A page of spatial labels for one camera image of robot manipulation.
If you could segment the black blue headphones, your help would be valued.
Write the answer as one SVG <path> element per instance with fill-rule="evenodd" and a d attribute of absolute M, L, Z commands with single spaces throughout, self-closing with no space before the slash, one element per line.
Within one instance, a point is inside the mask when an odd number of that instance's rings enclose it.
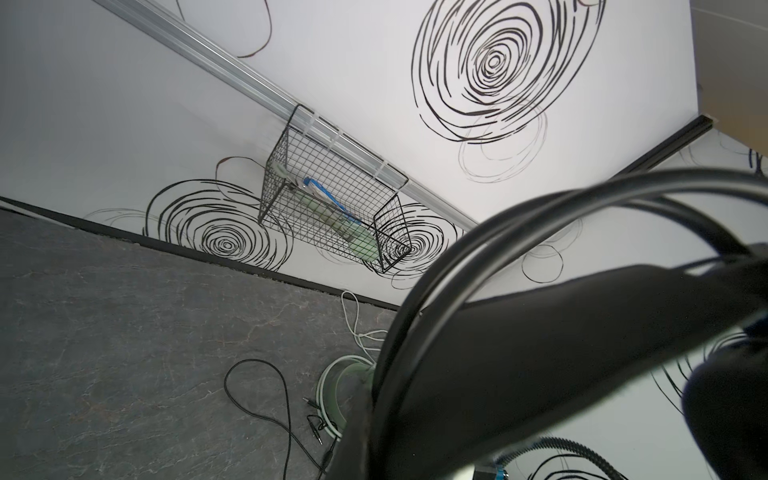
<path fill-rule="evenodd" d="M 439 479 L 561 441 L 544 431 L 740 326 L 695 368 L 683 415 L 722 479 L 767 475 L 767 259 L 675 201 L 765 204 L 767 182 L 718 170 L 624 175 L 511 207 L 455 243 L 396 313 L 330 465 L 331 479 Z M 713 269 L 634 265 L 474 301 L 486 280 L 571 222 L 610 207 L 667 218 L 709 244 Z"/>

